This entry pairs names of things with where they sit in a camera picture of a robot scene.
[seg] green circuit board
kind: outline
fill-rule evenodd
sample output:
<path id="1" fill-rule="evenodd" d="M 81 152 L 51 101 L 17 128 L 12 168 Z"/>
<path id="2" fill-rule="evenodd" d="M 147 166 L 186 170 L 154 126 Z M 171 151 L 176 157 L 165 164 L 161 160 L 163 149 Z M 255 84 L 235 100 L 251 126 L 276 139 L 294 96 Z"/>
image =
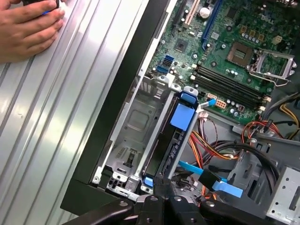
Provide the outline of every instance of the green circuit board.
<path id="1" fill-rule="evenodd" d="M 209 1 L 214 4 L 206 5 L 206 7 L 213 12 L 218 1 L 220 0 Z M 180 10 L 180 6 L 182 7 L 181 0 L 176 3 L 160 44 L 150 62 L 148 72 L 152 73 L 153 68 L 162 66 L 163 59 L 169 55 L 174 58 L 170 68 L 177 77 L 175 82 L 182 87 L 191 86 L 197 88 L 199 92 L 205 93 L 205 96 L 198 97 L 200 102 L 206 101 L 209 93 L 224 102 L 229 99 L 206 90 L 201 84 L 195 85 L 191 81 L 190 77 L 196 65 L 201 65 L 261 93 L 271 95 L 274 88 L 273 83 L 249 75 L 245 66 L 229 61 L 228 55 L 236 43 L 249 47 L 253 53 L 258 48 L 289 53 L 298 35 L 299 26 L 288 17 L 284 8 L 276 5 L 268 5 L 266 7 L 268 10 L 265 10 L 261 9 L 255 0 L 223 0 L 207 35 L 205 46 L 203 46 L 202 35 L 208 20 L 204 21 L 198 12 L 204 7 L 205 2 L 206 0 L 200 1 L 189 26 L 180 23 L 174 24 L 177 12 Z M 190 10 L 192 4 L 192 0 L 187 1 L 184 10 Z M 282 38 L 277 45 L 273 44 L 273 38 L 276 36 Z M 243 52 L 235 51 L 234 54 L 241 59 L 245 57 Z M 284 64 L 285 61 L 281 59 L 266 60 L 263 70 L 280 73 Z M 234 115 L 233 108 L 235 111 L 237 110 L 231 104 L 227 104 L 225 108 L 214 106 L 211 109 L 240 124 L 249 123 L 261 113 L 257 109 L 245 107 L 238 115 Z"/>

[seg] black wire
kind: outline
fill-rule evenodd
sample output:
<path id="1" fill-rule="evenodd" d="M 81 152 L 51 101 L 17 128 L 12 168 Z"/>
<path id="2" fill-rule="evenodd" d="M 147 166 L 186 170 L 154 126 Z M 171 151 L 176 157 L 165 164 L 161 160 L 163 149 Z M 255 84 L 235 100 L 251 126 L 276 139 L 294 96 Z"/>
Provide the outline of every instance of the black wire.
<path id="1" fill-rule="evenodd" d="M 244 143 L 225 143 L 216 147 L 217 150 L 225 150 L 225 149 L 239 149 L 239 150 L 246 150 L 254 154 L 262 164 L 263 170 L 266 173 L 267 181 L 270 187 L 271 193 L 274 190 L 275 184 L 279 179 L 279 170 L 277 167 L 268 159 L 268 157 L 262 153 L 261 151 L 257 150 L 253 146 Z"/>
<path id="2" fill-rule="evenodd" d="M 274 125 L 281 125 L 281 124 L 287 124 L 287 125 L 291 126 L 291 125 L 296 125 L 296 122 L 292 121 L 292 120 L 284 120 L 284 121 L 274 122 Z"/>

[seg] finger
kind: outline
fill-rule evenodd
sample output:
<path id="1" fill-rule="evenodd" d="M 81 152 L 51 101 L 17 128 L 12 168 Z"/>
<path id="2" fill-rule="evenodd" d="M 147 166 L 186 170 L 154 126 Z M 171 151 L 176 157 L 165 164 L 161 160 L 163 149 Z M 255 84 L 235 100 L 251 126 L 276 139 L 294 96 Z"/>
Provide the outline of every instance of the finger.
<path id="1" fill-rule="evenodd" d="M 19 4 L 19 3 L 21 3 L 21 0 L 10 0 L 10 4 L 15 5 L 15 4 Z"/>
<path id="2" fill-rule="evenodd" d="M 46 11 L 51 11 L 56 8 L 56 2 L 52 0 L 44 0 L 37 3 L 32 3 L 24 7 L 18 7 L 7 10 L 8 16 L 14 23 L 24 23 L 35 19 Z"/>
<path id="3" fill-rule="evenodd" d="M 51 27 L 56 21 L 61 19 L 64 14 L 65 11 L 58 8 L 35 20 L 19 24 L 19 26 L 24 32 L 24 37 L 27 37 Z"/>
<path id="4" fill-rule="evenodd" d="M 32 47 L 34 45 L 38 45 L 40 43 L 45 42 L 46 40 L 50 39 L 57 33 L 57 31 L 62 27 L 63 21 L 58 20 L 56 23 L 54 23 L 51 27 L 42 30 L 36 34 L 30 35 L 24 39 L 24 43 L 28 47 Z"/>
<path id="5" fill-rule="evenodd" d="M 49 48 L 52 45 L 52 43 L 55 41 L 55 39 L 57 38 L 57 35 L 58 34 L 54 34 L 50 39 L 46 40 L 45 42 L 28 48 L 27 56 L 30 57 L 30 56 L 36 55 L 36 54 L 41 53 L 42 51 L 46 50 L 47 48 Z"/>
<path id="6" fill-rule="evenodd" d="M 9 0 L 0 0 L 0 11 L 9 9 L 10 2 Z"/>

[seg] blue pcie slot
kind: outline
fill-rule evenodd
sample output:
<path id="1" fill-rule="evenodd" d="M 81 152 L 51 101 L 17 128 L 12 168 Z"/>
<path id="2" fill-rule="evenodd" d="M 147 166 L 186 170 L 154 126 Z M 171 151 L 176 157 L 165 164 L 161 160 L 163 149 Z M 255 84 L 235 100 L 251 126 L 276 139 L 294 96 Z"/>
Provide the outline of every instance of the blue pcie slot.
<path id="1" fill-rule="evenodd" d="M 174 61 L 174 58 L 172 56 L 166 55 L 165 59 L 163 61 L 163 64 L 170 67 L 172 65 L 173 61 Z"/>
<path id="2" fill-rule="evenodd" d="M 217 2 L 217 4 L 215 5 L 214 10 L 212 11 L 212 14 L 211 14 L 211 16 L 210 16 L 210 18 L 209 18 L 209 20 L 208 20 L 208 22 L 207 22 L 207 25 L 206 25 L 206 27 L 205 27 L 204 32 L 203 32 L 201 41 L 203 42 L 203 44 L 202 44 L 202 49 L 203 49 L 204 51 L 205 51 L 205 46 L 206 46 L 207 36 L 208 36 L 208 34 L 209 34 L 209 32 L 210 32 L 210 29 L 211 29 L 212 25 L 213 25 L 214 22 L 215 22 L 215 19 L 216 19 L 217 15 L 218 15 L 218 12 L 219 12 L 219 10 L 220 10 L 220 8 L 221 8 L 222 3 L 223 3 L 223 0 L 219 0 L 219 1 Z"/>
<path id="3" fill-rule="evenodd" d="M 156 67 L 156 70 L 157 70 L 158 72 L 162 73 L 162 74 L 167 74 L 168 71 L 169 71 L 169 70 L 167 70 L 167 69 L 165 69 L 165 68 L 163 68 L 163 67 L 161 67 L 161 66 L 157 66 L 157 67 Z"/>

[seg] blue drive bracket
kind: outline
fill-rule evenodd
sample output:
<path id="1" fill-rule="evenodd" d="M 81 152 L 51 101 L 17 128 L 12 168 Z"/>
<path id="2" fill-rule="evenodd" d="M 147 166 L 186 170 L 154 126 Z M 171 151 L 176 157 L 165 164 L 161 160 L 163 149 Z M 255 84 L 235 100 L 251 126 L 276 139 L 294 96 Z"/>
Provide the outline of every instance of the blue drive bracket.
<path id="1" fill-rule="evenodd" d="M 190 94 L 187 94 L 185 92 L 182 92 L 180 95 L 180 99 L 187 101 L 191 104 L 195 104 L 197 101 L 197 98 L 195 96 L 191 96 Z"/>
<path id="2" fill-rule="evenodd" d="M 178 103 L 177 108 L 173 114 L 170 124 L 178 129 L 186 131 L 193 118 L 195 109 L 189 108 L 183 104 Z"/>
<path id="3" fill-rule="evenodd" d="M 144 184 L 149 186 L 149 187 L 153 187 L 153 179 L 150 178 L 150 177 L 145 177 Z"/>

